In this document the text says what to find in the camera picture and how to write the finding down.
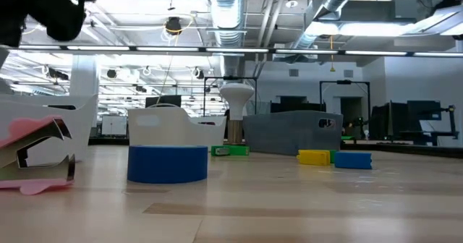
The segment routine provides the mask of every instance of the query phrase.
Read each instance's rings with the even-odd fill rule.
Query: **yellow block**
[[[305,155],[305,154],[312,153],[312,152],[326,153],[326,155],[328,156],[328,162],[331,162],[331,159],[330,159],[331,154],[329,150],[299,150],[299,155]]]
[[[303,150],[297,156],[300,164],[310,164],[316,166],[327,166],[330,165],[330,154],[329,151],[315,151],[315,150]]]

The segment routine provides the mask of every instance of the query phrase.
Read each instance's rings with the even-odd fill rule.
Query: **doorway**
[[[343,127],[345,135],[353,136],[358,140],[361,139],[360,127],[349,127],[349,123],[362,117],[362,98],[340,98],[341,99],[341,114],[344,116]]]

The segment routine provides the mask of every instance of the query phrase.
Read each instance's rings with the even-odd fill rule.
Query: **green block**
[[[228,156],[230,155],[230,148],[226,145],[214,145],[211,146],[212,156]]]
[[[229,155],[248,156],[249,147],[238,146],[238,145],[214,145],[211,147],[211,155],[212,156],[229,156]]]
[[[230,145],[230,155],[249,156],[249,146]]]
[[[337,150],[330,150],[330,163],[334,163],[334,156],[336,155]]]

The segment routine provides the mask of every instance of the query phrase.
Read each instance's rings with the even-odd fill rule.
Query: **blue block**
[[[133,145],[129,148],[129,181],[173,184],[195,182],[207,177],[207,146]]]
[[[371,169],[371,153],[337,152],[334,166],[337,168]]]

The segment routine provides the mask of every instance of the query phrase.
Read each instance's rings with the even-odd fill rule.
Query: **beige floor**
[[[0,242],[463,242],[459,160],[374,152],[369,171],[252,154],[155,186],[126,181],[127,147],[91,150],[70,189],[0,191]]]

